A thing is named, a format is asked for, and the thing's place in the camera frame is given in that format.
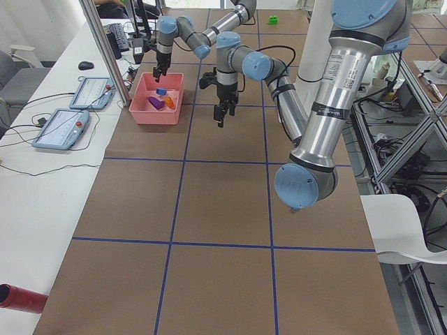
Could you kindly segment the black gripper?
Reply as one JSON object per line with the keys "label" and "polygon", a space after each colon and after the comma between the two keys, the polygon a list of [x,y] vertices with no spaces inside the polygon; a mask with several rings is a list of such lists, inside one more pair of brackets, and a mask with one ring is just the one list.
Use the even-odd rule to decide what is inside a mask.
{"label": "black gripper", "polygon": [[235,108],[238,104],[238,83],[224,85],[217,83],[217,96],[219,104],[214,106],[213,119],[219,128],[224,127],[224,119],[227,114],[235,115]]}
{"label": "black gripper", "polygon": [[160,82],[162,76],[166,76],[171,65],[171,53],[156,52],[157,66],[153,67],[152,75],[155,82]]}

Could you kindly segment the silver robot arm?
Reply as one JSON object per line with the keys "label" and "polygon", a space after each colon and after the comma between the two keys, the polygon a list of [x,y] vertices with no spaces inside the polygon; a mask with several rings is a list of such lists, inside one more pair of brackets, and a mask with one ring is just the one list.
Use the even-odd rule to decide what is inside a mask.
{"label": "silver robot arm", "polygon": [[294,147],[278,169],[274,189],[287,206],[313,206],[336,188],[332,159],[342,127],[372,57],[400,52],[409,43],[411,1],[333,1],[330,53],[316,97],[303,108],[286,64],[243,46],[233,28],[218,28],[217,84],[228,88],[237,73],[266,83]]}
{"label": "silver robot arm", "polygon": [[202,31],[195,30],[193,21],[188,16],[160,16],[156,38],[157,65],[153,68],[155,80],[158,82],[162,75],[167,74],[176,38],[182,39],[199,59],[204,59],[210,54],[211,46],[217,42],[217,36],[221,32],[232,31],[254,16],[257,1],[234,1],[233,5],[235,7],[231,12]]}

